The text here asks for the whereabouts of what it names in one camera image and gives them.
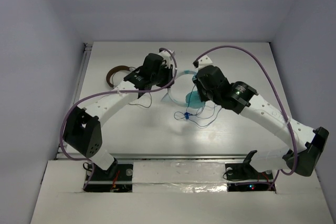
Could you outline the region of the teal white headphones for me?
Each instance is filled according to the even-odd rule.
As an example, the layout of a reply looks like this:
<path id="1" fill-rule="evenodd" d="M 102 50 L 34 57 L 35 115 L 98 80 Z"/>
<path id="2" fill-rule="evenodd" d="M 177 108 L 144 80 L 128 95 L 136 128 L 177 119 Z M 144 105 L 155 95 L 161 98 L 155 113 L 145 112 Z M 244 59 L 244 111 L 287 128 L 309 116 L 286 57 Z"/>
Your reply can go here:
<path id="1" fill-rule="evenodd" d="M 180 70 L 177 72 L 174 86 L 167 89 L 161 99 L 163 103 L 174 104 L 182 108 L 200 109 L 205 106 L 192 82 L 196 76 L 194 70 Z"/>

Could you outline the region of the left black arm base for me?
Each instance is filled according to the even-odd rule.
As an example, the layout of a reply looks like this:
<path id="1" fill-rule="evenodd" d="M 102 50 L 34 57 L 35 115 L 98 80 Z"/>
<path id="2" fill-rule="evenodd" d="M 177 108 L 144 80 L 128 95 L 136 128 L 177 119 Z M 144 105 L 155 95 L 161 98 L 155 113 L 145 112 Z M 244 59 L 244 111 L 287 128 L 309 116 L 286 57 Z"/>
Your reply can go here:
<path id="1" fill-rule="evenodd" d="M 86 171 L 83 191 L 88 193 L 131 193 L 133 187 L 133 163 L 114 161 L 108 170 L 94 163 L 84 162 Z"/>

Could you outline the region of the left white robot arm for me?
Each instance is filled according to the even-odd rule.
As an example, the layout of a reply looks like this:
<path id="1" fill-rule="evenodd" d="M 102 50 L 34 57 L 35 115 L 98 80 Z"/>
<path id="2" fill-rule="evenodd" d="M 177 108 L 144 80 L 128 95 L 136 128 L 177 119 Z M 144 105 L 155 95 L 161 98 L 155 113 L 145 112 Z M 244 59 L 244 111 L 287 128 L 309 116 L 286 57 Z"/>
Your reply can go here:
<path id="1" fill-rule="evenodd" d="M 139 66 L 111 91 L 98 93 L 96 102 L 80 108 L 77 103 L 66 114 L 61 126 L 60 143 L 67 143 L 93 163 L 99 174 L 111 179 L 117 172 L 117 160 L 102 146 L 102 126 L 130 102 L 145 93 L 169 88 L 177 75 L 175 53 L 161 48 L 148 54 Z"/>

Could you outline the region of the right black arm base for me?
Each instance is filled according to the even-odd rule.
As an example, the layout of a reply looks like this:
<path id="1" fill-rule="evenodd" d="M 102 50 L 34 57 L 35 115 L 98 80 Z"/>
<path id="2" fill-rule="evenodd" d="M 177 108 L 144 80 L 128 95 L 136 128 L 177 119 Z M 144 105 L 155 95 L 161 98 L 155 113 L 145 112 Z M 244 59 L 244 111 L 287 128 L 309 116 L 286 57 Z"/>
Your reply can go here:
<path id="1" fill-rule="evenodd" d="M 273 191 L 276 187 L 271 184 L 274 180 L 272 171 L 258 172 L 251 166 L 252 157 L 256 150 L 250 151 L 241 163 L 225 165 L 223 179 L 228 182 L 228 192 Z"/>

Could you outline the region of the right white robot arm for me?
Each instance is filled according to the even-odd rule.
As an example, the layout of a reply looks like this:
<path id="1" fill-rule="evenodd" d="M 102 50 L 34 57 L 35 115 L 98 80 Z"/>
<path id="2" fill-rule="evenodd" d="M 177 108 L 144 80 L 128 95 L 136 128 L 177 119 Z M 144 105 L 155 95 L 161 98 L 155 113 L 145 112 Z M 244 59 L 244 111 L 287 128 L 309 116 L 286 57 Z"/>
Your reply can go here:
<path id="1" fill-rule="evenodd" d="M 304 177 L 311 176 L 329 137 L 328 130 L 285 119 L 282 112 L 254 88 L 241 81 L 229 83 L 214 65 L 198 69 L 193 82 L 202 101 L 212 101 L 254 121 L 285 143 L 286 147 L 278 150 L 250 151 L 242 166 L 246 177 L 255 178 L 261 172 L 274 169 L 289 169 Z"/>

